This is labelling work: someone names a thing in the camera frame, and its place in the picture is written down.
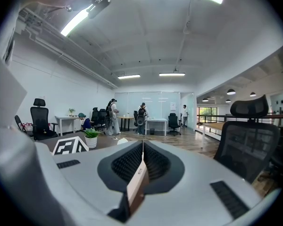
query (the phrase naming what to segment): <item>pants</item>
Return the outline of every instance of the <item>pants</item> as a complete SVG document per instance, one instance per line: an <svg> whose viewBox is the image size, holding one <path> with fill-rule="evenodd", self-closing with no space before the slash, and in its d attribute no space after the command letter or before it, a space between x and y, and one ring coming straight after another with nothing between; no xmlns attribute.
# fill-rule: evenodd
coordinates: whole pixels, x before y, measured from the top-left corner
<svg viewBox="0 0 283 226"><path fill-rule="evenodd" d="M108 128L108 135L109 136L111 136L113 134L119 134L120 133L116 116L112 116L111 120L113 122L114 129L112 129L112 123L111 123L111 126Z"/></svg>
<svg viewBox="0 0 283 226"><path fill-rule="evenodd" d="M144 131L145 131L145 124L143 124L141 126L140 125L137 126L137 133L143 134Z"/></svg>
<svg viewBox="0 0 283 226"><path fill-rule="evenodd" d="M183 117L183 126L185 126L185 124L186 124L186 122L187 122L187 118L188 118L187 116L184 116L184 117Z"/></svg>

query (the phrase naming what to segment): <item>wooden floor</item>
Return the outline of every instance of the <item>wooden floor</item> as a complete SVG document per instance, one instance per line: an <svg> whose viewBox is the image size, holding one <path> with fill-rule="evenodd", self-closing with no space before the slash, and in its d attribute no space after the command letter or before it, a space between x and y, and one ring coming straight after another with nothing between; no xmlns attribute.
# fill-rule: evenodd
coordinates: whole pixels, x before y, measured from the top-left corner
<svg viewBox="0 0 283 226"><path fill-rule="evenodd" d="M116 138L126 138L128 141L133 140L155 140L170 144L184 150L192 151L206 155L210 158L215 156L219 141L214 140L210 137L205 137L204 147L201 148L202 134L194 132L189 128L181 128L181 136L167 135L164 136L163 132L155 131L155 135L138 135L135 131L122 131L121 135L117 135ZM253 187L262 196L266 196L269 192L277 187L276 182L272 179L264 179L262 182L255 180L252 183Z"/></svg>

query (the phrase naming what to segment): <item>small plant on desk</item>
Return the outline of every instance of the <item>small plant on desk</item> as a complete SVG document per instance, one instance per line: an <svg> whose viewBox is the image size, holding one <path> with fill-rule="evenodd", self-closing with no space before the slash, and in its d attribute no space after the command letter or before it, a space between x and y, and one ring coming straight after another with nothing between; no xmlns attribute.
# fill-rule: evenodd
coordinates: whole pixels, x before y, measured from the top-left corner
<svg viewBox="0 0 283 226"><path fill-rule="evenodd" d="M72 108L72 109L69 108L69 112L70 112L70 116L72 116L72 113L75 112L75 109L74 108Z"/></svg>
<svg viewBox="0 0 283 226"><path fill-rule="evenodd" d="M98 142L99 133L95 131L95 129L86 129L84 133L87 146L89 148L95 148Z"/></svg>

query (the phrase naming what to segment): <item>desk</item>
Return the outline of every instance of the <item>desk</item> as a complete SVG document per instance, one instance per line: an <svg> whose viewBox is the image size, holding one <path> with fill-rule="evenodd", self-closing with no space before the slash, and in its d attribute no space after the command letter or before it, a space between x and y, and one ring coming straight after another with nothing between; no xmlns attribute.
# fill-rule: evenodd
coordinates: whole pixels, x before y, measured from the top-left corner
<svg viewBox="0 0 283 226"><path fill-rule="evenodd" d="M130 119L134 119L134 117L124 117L124 116L118 116L118 118L121 119L121 130L123 130L123 119L124 121L124 130L126 130L126 119L128 119L128 130L130 126Z"/></svg>
<svg viewBox="0 0 283 226"><path fill-rule="evenodd" d="M62 137L55 137L55 138L51 138L51 139L42 140L41 143L46 144L48 146L50 152L53 152L58 140L71 138L71 137L79 137L80 139L83 140L83 142L86 143L85 133L83 133L81 131L74 133L74 134L67 134L67 135L62 136ZM96 148L89 148L89 151L96 150L96 149L102 149L102 148L110 147L110 146L113 146L113 145L117 145L117 142L118 142L118 140L114 140L111 137L99 135Z"/></svg>
<svg viewBox="0 0 283 226"><path fill-rule="evenodd" d="M73 132L75 133L75 120L78 119L78 117L70 117L70 116L56 116L55 117L59 120L59 124L58 124L58 128L59 128L59 132L60 135L63 135L62 132L62 120L72 120L72 128L73 128Z"/></svg>
<svg viewBox="0 0 283 226"><path fill-rule="evenodd" d="M151 122L151 121L153 121L153 122L164 122L165 123L165 136L166 136L166 124L168 123L168 120L165 119L165 118L159 118L159 119L149 119L148 118L146 120L146 128L145 128L146 133L145 134L147 134L147 124L148 124L148 122Z"/></svg>
<svg viewBox="0 0 283 226"><path fill-rule="evenodd" d="M217 122L217 123L203 123L203 132L202 132L202 142L201 142L201 148L203 148L204 145L204 137L205 137L205 132L206 132L206 127L211 128L211 129L215 129L215 130L221 130L222 131L222 127L225 124L225 122Z"/></svg>

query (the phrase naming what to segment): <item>railing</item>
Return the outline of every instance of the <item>railing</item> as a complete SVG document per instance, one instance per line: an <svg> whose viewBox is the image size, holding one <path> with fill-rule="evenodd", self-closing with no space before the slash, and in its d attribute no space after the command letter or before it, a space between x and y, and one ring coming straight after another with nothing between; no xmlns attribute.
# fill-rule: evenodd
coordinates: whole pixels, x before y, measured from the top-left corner
<svg viewBox="0 0 283 226"><path fill-rule="evenodd" d="M279 119L276 124L278 126L281 126L281 120L283 120L283 114L282 115L276 115L276 114L268 114L266 116L256 118L256 122L261 122L261 123L268 123L268 124L274 124L275 119ZM247 121L247 118L239 118L235 117L231 114L226 114L226 115L197 115L197 125L196 128L203 129L202 124L203 123L216 123L216 122L225 122L225 121ZM211 129L206 127L206 131L211 132L216 135L218 134L218 130Z"/></svg>

